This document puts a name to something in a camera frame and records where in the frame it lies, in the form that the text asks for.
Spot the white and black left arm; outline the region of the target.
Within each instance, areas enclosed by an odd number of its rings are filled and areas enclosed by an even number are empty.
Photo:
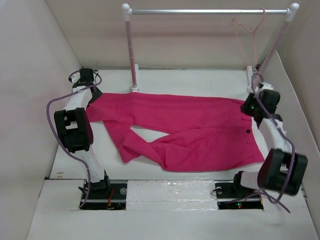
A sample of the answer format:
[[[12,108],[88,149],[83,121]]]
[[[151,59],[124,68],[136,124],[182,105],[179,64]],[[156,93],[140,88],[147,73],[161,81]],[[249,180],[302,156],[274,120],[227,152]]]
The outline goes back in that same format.
[[[98,89],[102,78],[98,70],[83,67],[71,73],[68,80],[73,84],[72,92],[66,96],[66,106],[53,114],[55,134],[61,148],[84,166],[87,181],[79,187],[84,199],[107,199],[112,187],[94,153],[94,134],[86,113],[87,107],[102,96]]]

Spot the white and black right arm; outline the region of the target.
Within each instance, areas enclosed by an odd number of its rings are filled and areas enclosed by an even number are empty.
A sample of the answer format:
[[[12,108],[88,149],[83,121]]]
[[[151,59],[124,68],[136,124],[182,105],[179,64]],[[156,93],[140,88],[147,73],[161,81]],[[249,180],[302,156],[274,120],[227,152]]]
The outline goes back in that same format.
[[[239,171],[234,176],[231,191],[237,197],[243,197],[249,189],[294,196],[300,189],[308,159],[296,152],[286,136],[282,117],[276,113],[280,93],[266,82],[256,83],[250,90],[240,110],[255,121],[268,154],[258,172]]]

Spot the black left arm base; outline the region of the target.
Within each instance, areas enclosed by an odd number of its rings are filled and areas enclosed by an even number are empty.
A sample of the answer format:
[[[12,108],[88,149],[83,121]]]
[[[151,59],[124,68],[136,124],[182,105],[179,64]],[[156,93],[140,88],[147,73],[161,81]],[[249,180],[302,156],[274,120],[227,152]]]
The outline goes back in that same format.
[[[81,210],[104,210],[104,211],[121,211],[126,209],[127,202],[127,183],[112,182],[109,193],[90,193],[85,201],[86,192],[81,190],[82,196],[79,203]]]

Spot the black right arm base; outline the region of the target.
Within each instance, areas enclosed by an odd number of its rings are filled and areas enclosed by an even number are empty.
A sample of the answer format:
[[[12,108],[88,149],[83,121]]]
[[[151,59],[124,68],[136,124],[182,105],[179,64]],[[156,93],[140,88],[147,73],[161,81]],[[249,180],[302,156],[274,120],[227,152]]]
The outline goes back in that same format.
[[[263,202],[254,189],[237,185],[233,180],[215,180],[211,195],[218,210],[263,210]]]

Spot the pink trousers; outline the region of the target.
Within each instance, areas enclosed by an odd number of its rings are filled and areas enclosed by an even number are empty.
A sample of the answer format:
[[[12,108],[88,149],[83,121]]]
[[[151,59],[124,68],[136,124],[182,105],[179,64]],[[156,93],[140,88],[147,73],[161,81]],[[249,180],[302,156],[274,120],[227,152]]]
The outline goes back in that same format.
[[[169,172],[226,171],[264,161],[242,101],[104,93],[86,109],[103,122],[124,163],[140,156]]]

